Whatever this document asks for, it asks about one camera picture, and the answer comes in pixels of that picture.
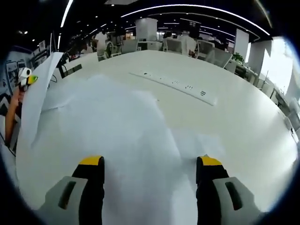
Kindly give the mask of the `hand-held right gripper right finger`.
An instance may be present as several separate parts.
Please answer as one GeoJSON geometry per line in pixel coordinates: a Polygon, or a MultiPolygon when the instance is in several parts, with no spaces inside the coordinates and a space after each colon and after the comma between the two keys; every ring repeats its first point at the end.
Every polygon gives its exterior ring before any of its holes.
{"type": "Polygon", "coordinates": [[[199,225],[256,223],[254,195],[236,177],[230,177],[217,159],[197,158],[196,184],[199,225]]]}

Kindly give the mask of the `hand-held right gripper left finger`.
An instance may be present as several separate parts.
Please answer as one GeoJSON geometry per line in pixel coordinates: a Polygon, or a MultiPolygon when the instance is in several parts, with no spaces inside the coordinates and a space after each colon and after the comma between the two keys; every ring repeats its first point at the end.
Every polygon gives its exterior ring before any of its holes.
{"type": "Polygon", "coordinates": [[[46,225],[101,225],[105,195],[103,156],[83,159],[45,195],[38,215],[46,225]]]}

